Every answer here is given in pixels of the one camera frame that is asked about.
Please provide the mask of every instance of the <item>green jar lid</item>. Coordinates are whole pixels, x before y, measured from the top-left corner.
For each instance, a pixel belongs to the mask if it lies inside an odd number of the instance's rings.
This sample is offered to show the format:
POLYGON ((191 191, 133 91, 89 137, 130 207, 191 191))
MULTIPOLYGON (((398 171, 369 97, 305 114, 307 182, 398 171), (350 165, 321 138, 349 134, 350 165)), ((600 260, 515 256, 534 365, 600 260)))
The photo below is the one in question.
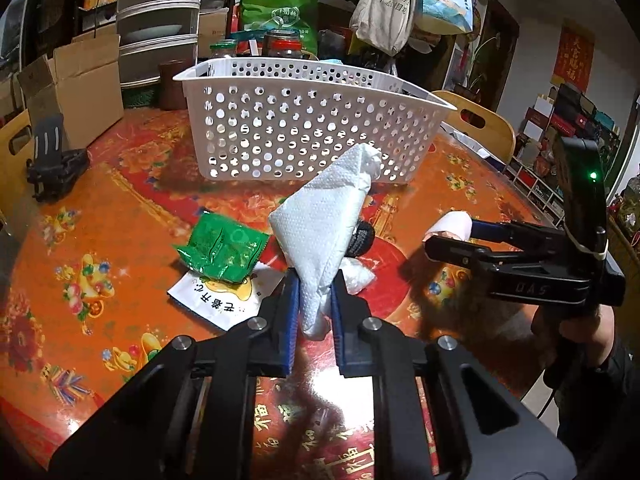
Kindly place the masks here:
POLYGON ((238 46, 237 40, 220 40, 217 43, 212 43, 209 45, 209 48, 213 50, 214 48, 235 48, 238 46))

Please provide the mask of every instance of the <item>black round object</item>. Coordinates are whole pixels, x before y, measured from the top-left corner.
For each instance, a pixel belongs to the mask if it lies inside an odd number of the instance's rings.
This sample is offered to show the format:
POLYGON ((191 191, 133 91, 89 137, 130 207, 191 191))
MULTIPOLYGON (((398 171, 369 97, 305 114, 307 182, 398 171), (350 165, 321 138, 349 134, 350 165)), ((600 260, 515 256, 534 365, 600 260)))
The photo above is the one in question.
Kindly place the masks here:
POLYGON ((362 256, 371 248, 375 237, 376 232, 373 229, 373 226, 369 222, 360 220, 356 227, 356 232, 351 235, 351 240, 349 241, 345 256, 348 258, 362 256))

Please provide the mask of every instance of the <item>white plastic basket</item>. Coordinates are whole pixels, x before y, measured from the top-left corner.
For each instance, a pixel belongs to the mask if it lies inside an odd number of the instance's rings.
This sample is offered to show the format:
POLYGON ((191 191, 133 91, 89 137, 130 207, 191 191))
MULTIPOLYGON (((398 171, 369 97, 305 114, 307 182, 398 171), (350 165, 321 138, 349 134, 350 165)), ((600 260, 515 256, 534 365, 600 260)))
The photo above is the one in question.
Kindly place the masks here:
POLYGON ((211 180, 310 180, 368 142, 382 151, 379 181, 407 182, 455 110, 395 76, 321 61, 210 59, 174 79, 211 180))

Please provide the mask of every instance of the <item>round table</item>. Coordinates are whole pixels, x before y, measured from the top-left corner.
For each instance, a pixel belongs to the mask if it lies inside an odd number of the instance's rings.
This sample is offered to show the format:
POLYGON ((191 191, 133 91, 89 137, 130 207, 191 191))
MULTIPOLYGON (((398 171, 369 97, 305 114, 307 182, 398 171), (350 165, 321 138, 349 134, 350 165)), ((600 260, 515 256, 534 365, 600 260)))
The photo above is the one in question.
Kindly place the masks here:
MULTIPOLYGON (((270 232, 268 214, 302 186, 204 179, 186 111, 128 110, 90 155, 74 190, 40 207, 0 309, 0 409, 44 466, 174 336, 218 334, 166 294, 186 271, 172 244, 188 240, 201 212, 270 232)), ((362 217, 376 239, 360 260, 376 280, 361 296, 373 315, 409 335, 454 335, 522 395, 540 373, 529 331, 535 307, 471 301, 467 270, 426 259, 423 233, 452 209, 487 221, 542 221, 504 176, 440 134, 411 183, 374 184, 366 197, 362 217)), ((273 237, 261 261, 284 269, 273 237)), ((261 476, 290 472, 293 462, 304 476, 371 478, 371 387, 370 378, 339 375, 330 337, 299 343, 291 377, 258 379, 254 466, 261 476)), ((433 452, 428 416, 426 427, 433 452)), ((125 466, 121 452, 135 454, 114 442, 105 457, 125 466)))

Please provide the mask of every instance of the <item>green snack package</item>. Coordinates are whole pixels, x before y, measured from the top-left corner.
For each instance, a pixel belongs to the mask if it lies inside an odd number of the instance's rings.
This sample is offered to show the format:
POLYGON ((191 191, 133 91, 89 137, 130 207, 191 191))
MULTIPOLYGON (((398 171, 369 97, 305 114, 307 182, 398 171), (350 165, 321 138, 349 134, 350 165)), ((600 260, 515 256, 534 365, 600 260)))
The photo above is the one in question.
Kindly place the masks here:
POLYGON ((304 50, 318 53, 318 0, 240 0, 242 30, 293 28, 304 50))
POLYGON ((205 210, 189 243, 174 247, 191 270, 212 280, 241 283, 254 270, 268 239, 269 235, 205 210))

